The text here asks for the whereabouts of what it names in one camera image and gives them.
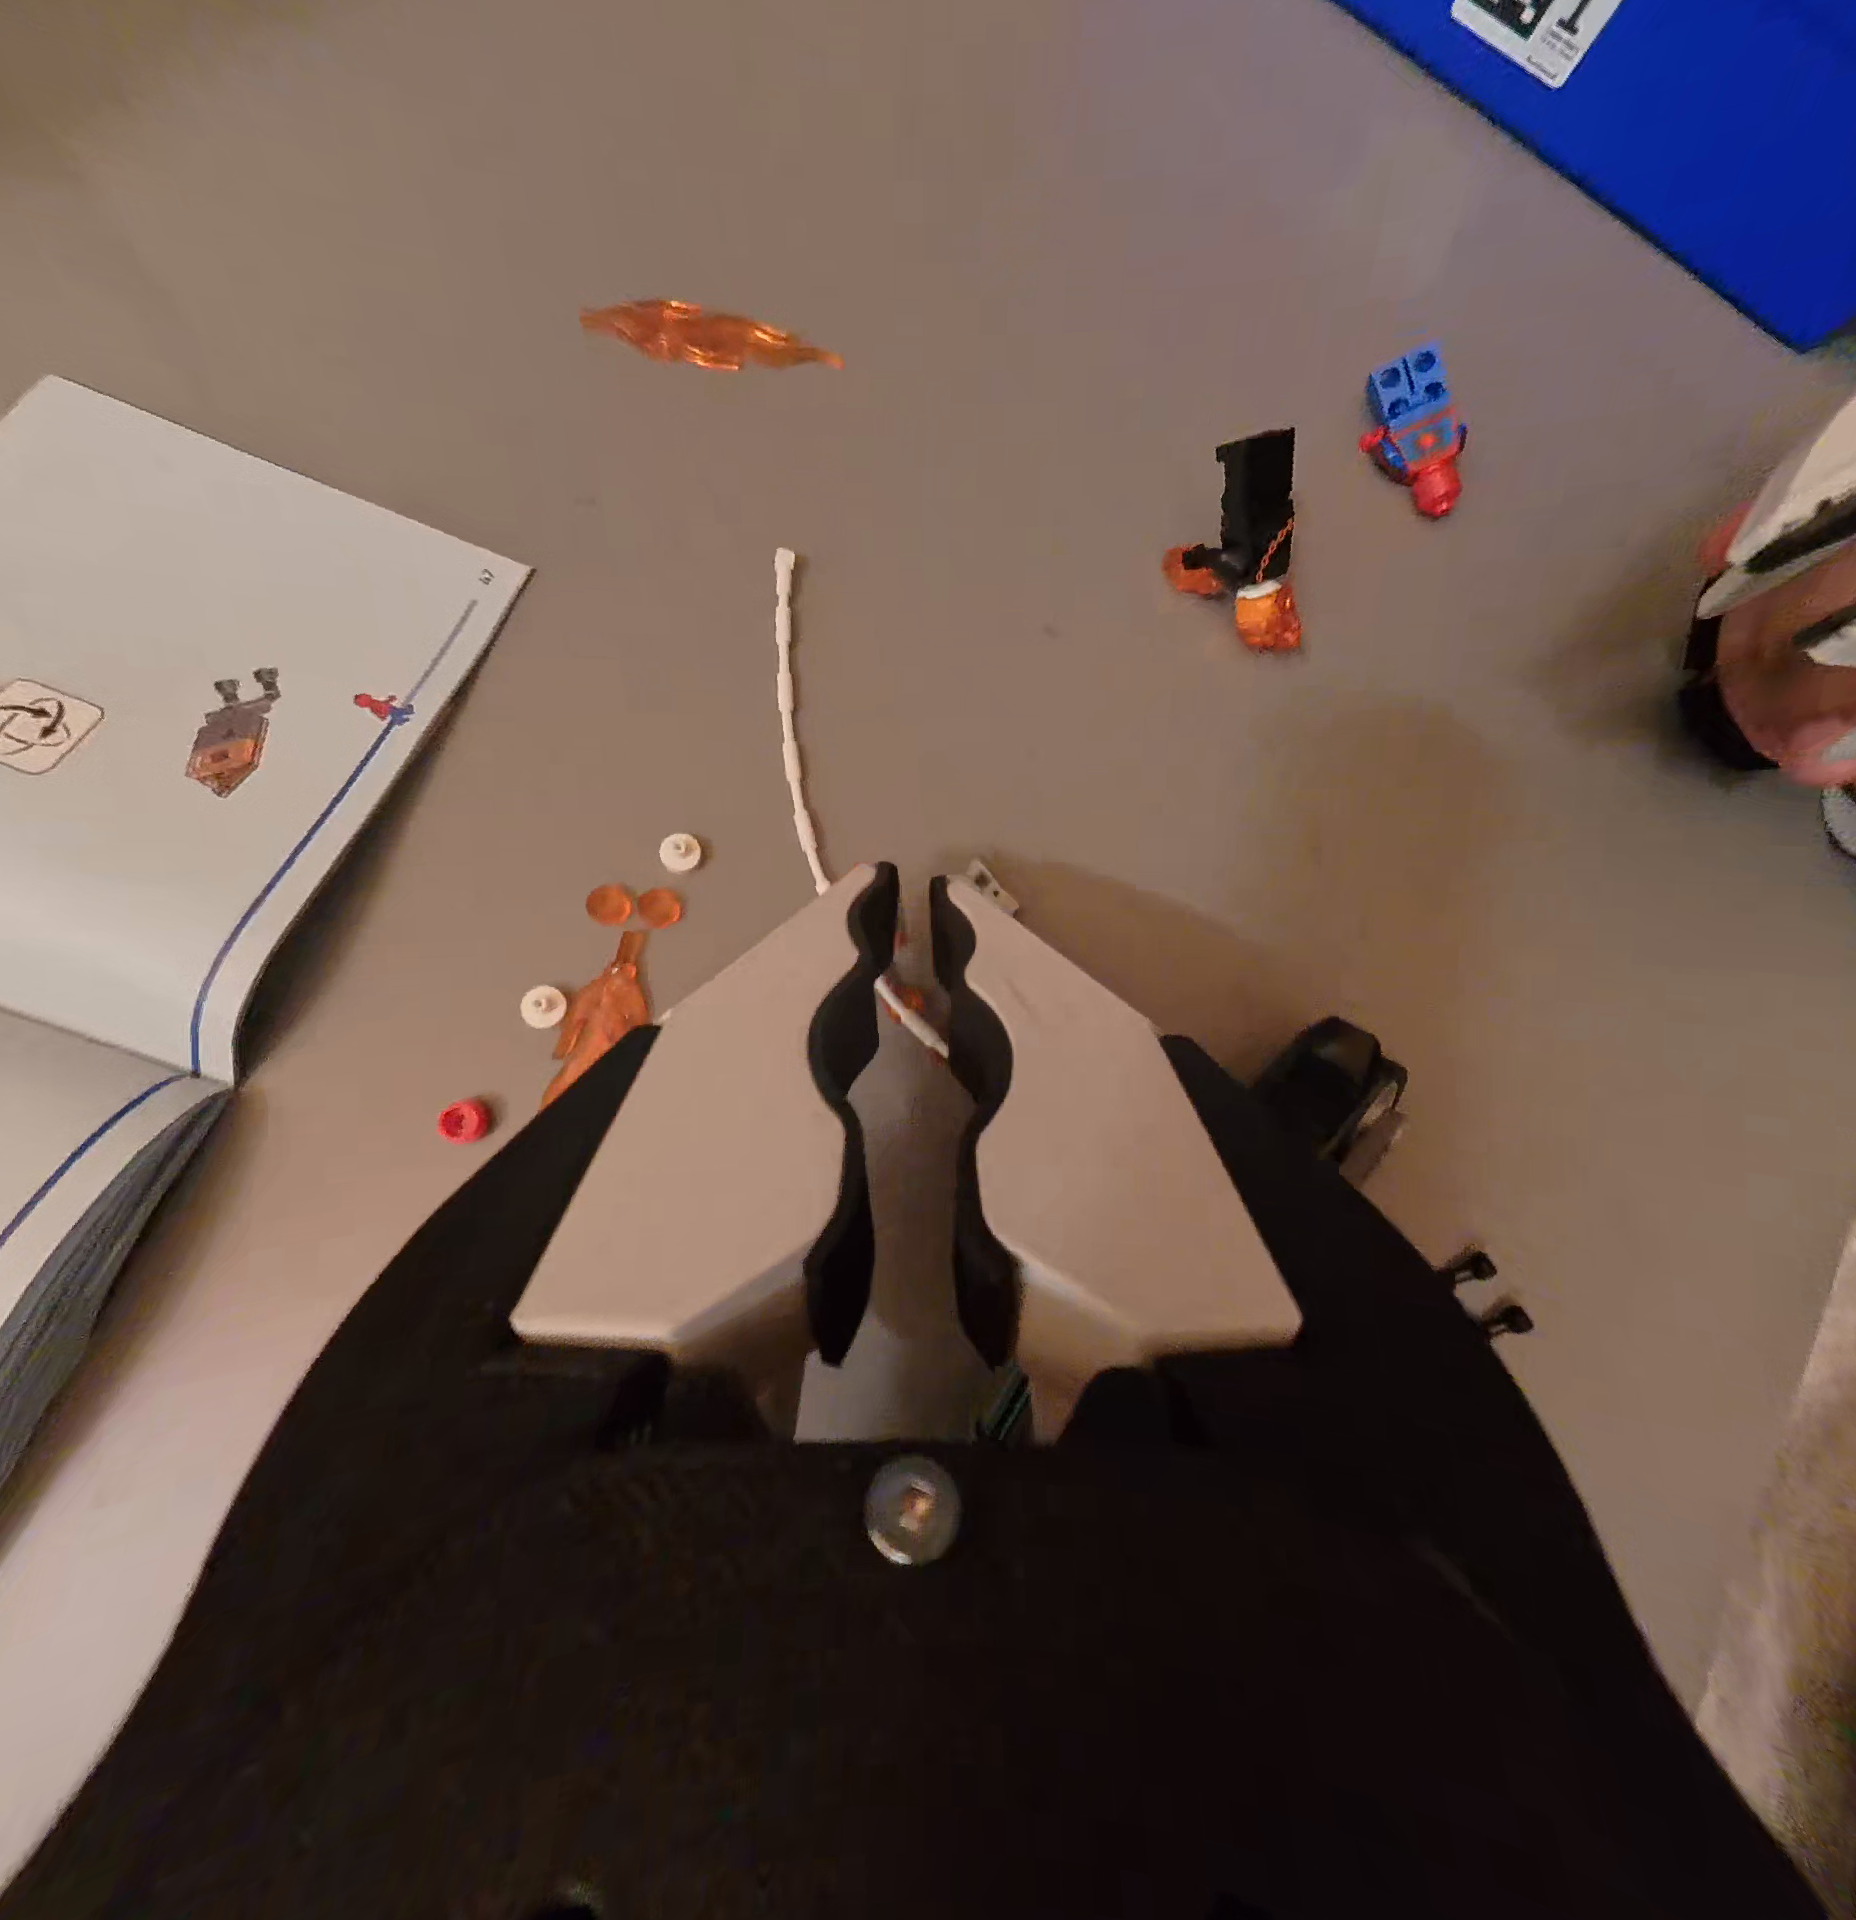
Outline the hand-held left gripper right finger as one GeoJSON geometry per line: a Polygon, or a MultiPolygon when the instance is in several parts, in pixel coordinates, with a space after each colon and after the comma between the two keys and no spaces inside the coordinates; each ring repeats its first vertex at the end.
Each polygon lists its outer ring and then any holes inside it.
{"type": "Polygon", "coordinates": [[[934,880],[957,1149],[957,1312],[1059,1438],[1108,1368],[1283,1352],[1298,1304],[1150,1017],[962,876],[934,880]]]}

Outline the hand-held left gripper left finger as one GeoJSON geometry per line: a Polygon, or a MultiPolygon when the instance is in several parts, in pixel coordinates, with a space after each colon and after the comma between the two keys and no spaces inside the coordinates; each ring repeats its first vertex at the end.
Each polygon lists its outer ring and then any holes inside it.
{"type": "Polygon", "coordinates": [[[861,862],[606,1056],[629,1093],[508,1315],[522,1344],[659,1353],[796,1431],[808,1362],[843,1362],[870,1301],[850,1089],[897,919],[897,869],[861,862]]]}

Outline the lego instruction booklet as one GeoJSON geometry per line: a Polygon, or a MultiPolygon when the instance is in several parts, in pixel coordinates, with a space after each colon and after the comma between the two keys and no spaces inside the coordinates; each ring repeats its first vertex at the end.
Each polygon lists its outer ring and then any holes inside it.
{"type": "Polygon", "coordinates": [[[0,1505],[276,945],[526,583],[69,376],[0,418],[0,1505]]]}

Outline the branched orange lego flame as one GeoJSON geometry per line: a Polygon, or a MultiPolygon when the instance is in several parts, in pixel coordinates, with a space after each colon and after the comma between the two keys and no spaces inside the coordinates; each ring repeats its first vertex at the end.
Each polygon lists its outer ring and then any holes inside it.
{"type": "Polygon", "coordinates": [[[649,931],[624,931],[614,961],[598,972],[573,1000],[556,1026],[555,1058],[556,1069],[540,1095],[547,1111],[576,1078],[582,1078],[608,1049],[630,1030],[653,1021],[649,994],[642,982],[642,953],[649,931]]]}

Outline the black lego motorcycle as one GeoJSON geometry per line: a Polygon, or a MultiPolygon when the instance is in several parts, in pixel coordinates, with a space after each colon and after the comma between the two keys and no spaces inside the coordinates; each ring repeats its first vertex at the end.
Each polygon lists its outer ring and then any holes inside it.
{"type": "MultiPolygon", "coordinates": [[[[1365,1197],[1374,1169],[1387,1158],[1407,1125],[1407,1089],[1407,1068],[1395,1064],[1369,1030],[1347,1017],[1309,1021],[1250,1081],[1250,1095],[1264,1111],[1269,1125],[1309,1161],[1332,1169],[1338,1187],[1357,1197],[1365,1197]]],[[[1278,1265],[1278,1278],[1288,1286],[1298,1319],[1306,1323],[1309,1305],[1337,1304],[1337,1291],[1317,1286],[1298,1288],[1298,1264],[1314,1275],[1323,1255],[1338,1246],[1338,1230],[1352,1219],[1383,1225],[1403,1246],[1415,1246],[1415,1240],[1403,1235],[1397,1223],[1369,1201],[1353,1211],[1347,1211],[1347,1203],[1323,1208],[1322,1192],[1294,1185],[1293,1175],[1288,1161],[1253,1166],[1253,1181],[1244,1187],[1244,1208],[1278,1265]]],[[[1464,1243],[1448,1264],[1427,1264],[1427,1275],[1442,1291],[1464,1291],[1477,1301],[1467,1319],[1483,1341],[1535,1328],[1535,1319],[1520,1301],[1483,1296],[1498,1278],[1488,1246],[1464,1243]]]]}

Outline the blue red lego figure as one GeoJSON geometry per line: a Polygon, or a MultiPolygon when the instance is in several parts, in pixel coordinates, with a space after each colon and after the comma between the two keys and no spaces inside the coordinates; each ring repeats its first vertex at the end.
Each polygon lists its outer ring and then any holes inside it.
{"type": "Polygon", "coordinates": [[[1419,343],[1380,360],[1365,376],[1365,407],[1360,455],[1374,469],[1397,482],[1419,517],[1450,517],[1464,489],[1467,425],[1450,390],[1442,345],[1419,343]]]}

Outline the black flaming lego minifigure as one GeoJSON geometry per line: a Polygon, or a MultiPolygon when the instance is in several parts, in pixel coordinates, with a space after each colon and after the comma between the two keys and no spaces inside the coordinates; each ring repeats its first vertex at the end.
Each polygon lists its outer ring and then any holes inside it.
{"type": "Polygon", "coordinates": [[[1253,653],[1294,653],[1301,642],[1293,585],[1294,445],[1293,425],[1220,441],[1220,535],[1162,552],[1171,592],[1230,601],[1231,632],[1253,653]]]}

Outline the narrow orange lego flame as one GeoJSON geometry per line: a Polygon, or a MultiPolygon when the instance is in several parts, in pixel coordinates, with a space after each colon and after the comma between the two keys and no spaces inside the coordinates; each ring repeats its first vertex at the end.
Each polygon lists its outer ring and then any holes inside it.
{"type": "Polygon", "coordinates": [[[630,345],[658,364],[686,364],[704,371],[801,364],[845,368],[843,353],[801,332],[683,300],[582,307],[579,327],[593,339],[630,345]]]}

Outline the person's right hand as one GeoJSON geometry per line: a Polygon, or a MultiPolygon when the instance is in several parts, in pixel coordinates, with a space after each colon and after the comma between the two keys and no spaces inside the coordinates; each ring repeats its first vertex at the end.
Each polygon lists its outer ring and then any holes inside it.
{"type": "Polygon", "coordinates": [[[1797,632],[1856,601],[1856,539],[1823,563],[1731,608],[1716,635],[1716,683],[1733,728],[1804,787],[1854,787],[1856,667],[1815,665],[1797,632]]]}

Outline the tagged blue storage bin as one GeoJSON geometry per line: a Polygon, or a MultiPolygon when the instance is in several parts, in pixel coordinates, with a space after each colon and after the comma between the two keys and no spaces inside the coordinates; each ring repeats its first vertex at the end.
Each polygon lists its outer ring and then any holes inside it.
{"type": "Polygon", "coordinates": [[[1343,5],[1785,345],[1856,323],[1856,5],[1343,5]]]}

